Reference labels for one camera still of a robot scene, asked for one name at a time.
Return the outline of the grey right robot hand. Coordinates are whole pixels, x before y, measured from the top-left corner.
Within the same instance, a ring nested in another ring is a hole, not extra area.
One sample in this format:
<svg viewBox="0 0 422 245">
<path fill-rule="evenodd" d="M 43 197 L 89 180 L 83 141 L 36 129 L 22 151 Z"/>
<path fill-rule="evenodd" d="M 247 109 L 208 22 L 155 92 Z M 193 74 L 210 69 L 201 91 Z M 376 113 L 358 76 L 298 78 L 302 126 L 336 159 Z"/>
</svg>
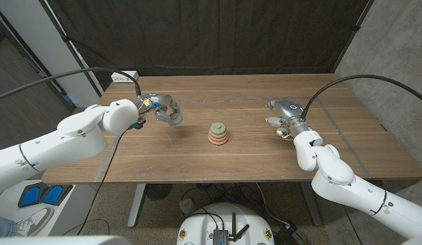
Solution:
<svg viewBox="0 0 422 245">
<path fill-rule="evenodd" d="M 271 101 L 266 105 L 269 109 L 275 109 L 279 117 L 267 117 L 265 121 L 275 128 L 286 127 L 292 137 L 305 131 L 311 131 L 309 124 L 302 119 L 304 111 L 300 104 L 293 101 Z"/>
</svg>

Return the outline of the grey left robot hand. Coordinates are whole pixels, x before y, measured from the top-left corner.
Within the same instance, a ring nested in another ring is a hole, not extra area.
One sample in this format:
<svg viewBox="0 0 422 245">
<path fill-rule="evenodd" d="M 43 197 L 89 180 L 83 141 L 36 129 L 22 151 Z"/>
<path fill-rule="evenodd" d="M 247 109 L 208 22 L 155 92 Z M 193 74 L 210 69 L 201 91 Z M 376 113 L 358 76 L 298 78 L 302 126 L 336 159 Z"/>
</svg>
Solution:
<svg viewBox="0 0 422 245">
<path fill-rule="evenodd" d="M 148 94 L 137 99 L 140 118 L 145 118 L 147 113 L 154 112 L 157 121 L 165 122 L 168 125 L 175 126 L 182 122 L 180 108 L 171 95 Z"/>
</svg>

